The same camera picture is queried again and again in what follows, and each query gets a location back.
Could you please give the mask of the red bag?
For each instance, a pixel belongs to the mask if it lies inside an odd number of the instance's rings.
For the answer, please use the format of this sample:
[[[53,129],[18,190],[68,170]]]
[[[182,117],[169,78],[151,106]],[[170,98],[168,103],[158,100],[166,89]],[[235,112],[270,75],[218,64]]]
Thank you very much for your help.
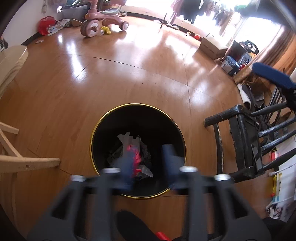
[[[40,35],[45,36],[49,33],[49,28],[54,26],[56,19],[53,16],[46,16],[38,22],[38,32]]]

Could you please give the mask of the white green paper carton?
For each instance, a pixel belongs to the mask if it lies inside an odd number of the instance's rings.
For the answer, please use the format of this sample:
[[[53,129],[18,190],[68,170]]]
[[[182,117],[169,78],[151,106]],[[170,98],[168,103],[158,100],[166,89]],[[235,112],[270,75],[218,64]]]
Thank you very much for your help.
[[[154,174],[149,168],[151,155],[141,138],[139,136],[134,137],[130,132],[119,134],[116,138],[115,148],[110,151],[107,162],[112,165],[116,159],[122,158],[126,152],[133,151],[133,176],[139,179],[153,178]]]

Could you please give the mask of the cardboard box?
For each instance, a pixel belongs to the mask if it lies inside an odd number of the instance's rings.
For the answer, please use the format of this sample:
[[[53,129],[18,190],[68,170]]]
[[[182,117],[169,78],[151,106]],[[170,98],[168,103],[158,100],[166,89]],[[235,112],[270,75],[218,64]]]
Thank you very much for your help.
[[[219,39],[216,39],[214,37],[204,37],[201,40],[199,50],[205,53],[212,60],[216,60],[225,55],[228,47]]]

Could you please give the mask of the pink children's tricycle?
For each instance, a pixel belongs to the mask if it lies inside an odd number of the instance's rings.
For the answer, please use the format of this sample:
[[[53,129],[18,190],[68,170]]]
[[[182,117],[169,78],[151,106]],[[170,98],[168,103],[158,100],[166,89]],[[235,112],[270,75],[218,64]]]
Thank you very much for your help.
[[[83,22],[80,33],[86,38],[94,37],[100,32],[102,26],[109,27],[110,25],[118,25],[122,31],[128,29],[129,23],[124,21],[119,16],[121,7],[125,5],[126,1],[110,1],[111,5],[119,5],[119,8],[110,8],[105,11],[100,11],[99,7],[102,7],[103,1],[88,1],[90,8],[85,15],[85,21]]]

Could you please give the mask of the black gold-rimmed trash bin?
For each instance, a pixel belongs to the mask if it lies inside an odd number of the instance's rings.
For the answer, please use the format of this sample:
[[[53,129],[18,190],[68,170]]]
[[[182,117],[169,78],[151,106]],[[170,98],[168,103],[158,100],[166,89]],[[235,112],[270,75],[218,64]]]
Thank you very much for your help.
[[[132,147],[136,151],[134,182],[124,195],[154,198],[169,191],[163,160],[165,144],[186,159],[183,134],[170,116],[150,105],[129,103],[110,110],[98,121],[91,135],[90,157],[95,172],[101,174]]]

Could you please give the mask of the clothes rack with garments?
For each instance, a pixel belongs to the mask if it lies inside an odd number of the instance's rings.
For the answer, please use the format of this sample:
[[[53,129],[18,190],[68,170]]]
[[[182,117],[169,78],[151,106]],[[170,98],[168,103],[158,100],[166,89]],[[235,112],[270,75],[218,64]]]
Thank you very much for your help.
[[[179,16],[193,25],[197,16],[206,15],[212,17],[216,25],[223,26],[234,13],[226,1],[173,1],[171,9],[173,13],[166,26],[177,30],[175,21]]]

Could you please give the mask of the blue white patterned box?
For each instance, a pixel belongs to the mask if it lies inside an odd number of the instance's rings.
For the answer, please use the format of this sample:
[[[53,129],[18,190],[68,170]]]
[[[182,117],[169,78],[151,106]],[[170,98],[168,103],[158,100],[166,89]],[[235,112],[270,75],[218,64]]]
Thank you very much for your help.
[[[229,76],[233,77],[234,75],[236,75],[239,72],[240,66],[231,56],[226,56],[224,61],[221,64],[221,68]]]

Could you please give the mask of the black wooden chair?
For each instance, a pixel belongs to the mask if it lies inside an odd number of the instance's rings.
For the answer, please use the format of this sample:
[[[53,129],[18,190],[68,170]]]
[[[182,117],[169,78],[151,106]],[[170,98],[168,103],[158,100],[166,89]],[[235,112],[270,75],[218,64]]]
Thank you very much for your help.
[[[217,150],[217,174],[222,174],[224,168],[224,149],[219,129],[219,123],[223,121],[229,121],[230,125],[230,133],[236,154],[237,171],[229,175],[236,183],[254,179],[264,174],[267,170],[278,168],[295,156],[295,149],[292,149],[275,158],[268,164],[262,162],[262,157],[264,155],[272,151],[278,144],[283,143],[295,135],[295,131],[291,131],[265,145],[260,144],[261,138],[268,137],[274,132],[295,123],[295,118],[291,118],[273,127],[262,131],[259,130],[258,121],[263,115],[283,108],[288,108],[287,100],[283,103],[271,105],[253,113],[243,105],[238,104],[221,113],[205,118],[204,126],[213,126],[214,128]]]

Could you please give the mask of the children's picture book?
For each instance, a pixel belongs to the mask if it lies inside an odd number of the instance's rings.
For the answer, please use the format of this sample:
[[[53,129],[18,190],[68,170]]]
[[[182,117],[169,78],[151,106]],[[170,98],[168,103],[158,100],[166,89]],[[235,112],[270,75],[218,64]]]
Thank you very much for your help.
[[[62,19],[55,23],[54,26],[51,26],[48,28],[48,36],[53,35],[60,30],[62,30],[65,26],[67,26],[70,23],[70,19]]]

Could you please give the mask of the red grey wrapper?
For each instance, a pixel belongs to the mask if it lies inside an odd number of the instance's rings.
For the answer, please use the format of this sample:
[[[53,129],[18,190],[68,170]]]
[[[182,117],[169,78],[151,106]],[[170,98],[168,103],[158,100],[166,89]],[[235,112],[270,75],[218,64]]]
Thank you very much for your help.
[[[142,170],[139,168],[140,162],[142,161],[138,147],[134,145],[128,145],[126,149],[129,153],[132,153],[132,176],[135,177]]]

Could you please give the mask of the yellow plush toy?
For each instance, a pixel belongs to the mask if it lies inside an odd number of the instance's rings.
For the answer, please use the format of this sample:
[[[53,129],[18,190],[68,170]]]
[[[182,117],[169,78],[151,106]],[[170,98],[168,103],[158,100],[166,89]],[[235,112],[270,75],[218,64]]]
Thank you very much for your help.
[[[100,30],[100,34],[101,35],[110,35],[111,34],[111,30],[109,27],[106,26],[102,26],[101,30]]]

